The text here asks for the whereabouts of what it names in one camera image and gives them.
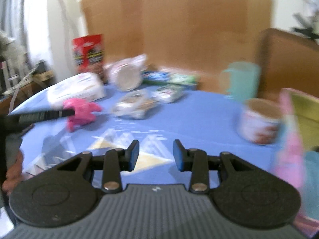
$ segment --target ribbed gray surface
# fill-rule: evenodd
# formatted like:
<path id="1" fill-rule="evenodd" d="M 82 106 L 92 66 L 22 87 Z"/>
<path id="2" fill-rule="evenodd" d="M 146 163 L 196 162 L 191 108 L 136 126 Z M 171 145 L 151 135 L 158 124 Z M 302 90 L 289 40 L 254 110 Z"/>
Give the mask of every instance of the ribbed gray surface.
<path id="1" fill-rule="evenodd" d="M 81 221 L 61 228 L 19 225 L 6 239 L 305 239 L 291 226 L 269 231 L 240 227 L 221 216 L 207 196 L 183 185 L 129 185 L 106 195 Z"/>

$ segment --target white box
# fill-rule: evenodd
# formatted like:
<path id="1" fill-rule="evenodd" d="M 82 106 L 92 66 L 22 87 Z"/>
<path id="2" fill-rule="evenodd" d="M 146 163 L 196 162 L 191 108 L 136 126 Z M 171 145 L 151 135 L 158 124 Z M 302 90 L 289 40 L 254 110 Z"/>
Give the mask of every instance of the white box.
<path id="1" fill-rule="evenodd" d="M 105 97 L 103 83 L 97 74 L 86 72 L 65 79 L 47 90 L 47 100 L 53 109 L 61 109 L 63 102 L 71 98 L 89 102 Z"/>

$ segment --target blue package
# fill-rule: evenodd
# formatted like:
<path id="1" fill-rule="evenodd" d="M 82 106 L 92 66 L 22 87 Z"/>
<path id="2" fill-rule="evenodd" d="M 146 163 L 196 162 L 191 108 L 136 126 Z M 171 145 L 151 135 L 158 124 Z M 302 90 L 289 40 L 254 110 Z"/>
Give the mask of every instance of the blue package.
<path id="1" fill-rule="evenodd" d="M 168 72 L 145 71 L 143 73 L 144 80 L 167 82 L 170 80 Z"/>

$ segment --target brown cardboard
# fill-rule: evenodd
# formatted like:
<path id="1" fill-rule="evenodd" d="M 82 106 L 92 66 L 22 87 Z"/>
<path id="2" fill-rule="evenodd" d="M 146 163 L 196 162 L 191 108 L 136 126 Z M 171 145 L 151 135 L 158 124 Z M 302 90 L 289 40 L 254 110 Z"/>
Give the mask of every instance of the brown cardboard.
<path id="1" fill-rule="evenodd" d="M 319 45 L 277 29 L 262 33 L 257 64 L 262 68 L 259 97 L 277 101 L 282 88 L 319 97 Z"/>
<path id="2" fill-rule="evenodd" d="M 142 53 L 148 63 L 197 71 L 200 89 L 220 92 L 220 72 L 255 61 L 271 0 L 82 0 L 90 35 L 104 34 L 106 61 Z"/>

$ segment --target round black pad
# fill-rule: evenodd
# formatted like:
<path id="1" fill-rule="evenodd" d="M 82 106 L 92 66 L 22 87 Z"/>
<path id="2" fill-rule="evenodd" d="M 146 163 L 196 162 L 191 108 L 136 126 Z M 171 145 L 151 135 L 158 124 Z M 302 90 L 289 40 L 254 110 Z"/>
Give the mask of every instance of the round black pad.
<path id="1" fill-rule="evenodd" d="M 291 223 L 300 208 L 298 191 L 262 170 L 235 172 L 210 196 L 229 220 L 256 229 Z"/>
<path id="2" fill-rule="evenodd" d="M 85 217 L 96 200 L 95 189 L 76 172 L 49 171 L 22 182 L 9 204 L 25 224 L 59 227 Z"/>

